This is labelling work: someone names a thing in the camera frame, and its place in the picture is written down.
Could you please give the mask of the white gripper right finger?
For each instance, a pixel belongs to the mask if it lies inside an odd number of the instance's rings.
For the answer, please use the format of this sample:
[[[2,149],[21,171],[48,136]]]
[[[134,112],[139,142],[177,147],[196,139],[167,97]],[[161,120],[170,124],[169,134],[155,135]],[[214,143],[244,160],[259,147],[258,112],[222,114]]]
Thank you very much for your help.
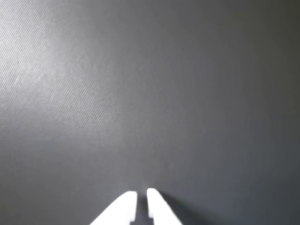
[[[170,205],[155,188],[147,189],[148,216],[154,225],[182,225]]]

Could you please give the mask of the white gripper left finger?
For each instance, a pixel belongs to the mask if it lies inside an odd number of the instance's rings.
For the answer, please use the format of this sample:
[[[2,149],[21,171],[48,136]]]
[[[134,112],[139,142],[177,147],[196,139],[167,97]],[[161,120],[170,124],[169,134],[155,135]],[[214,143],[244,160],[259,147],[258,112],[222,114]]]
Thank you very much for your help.
[[[129,225],[135,221],[138,194],[127,191],[116,198],[90,225]]]

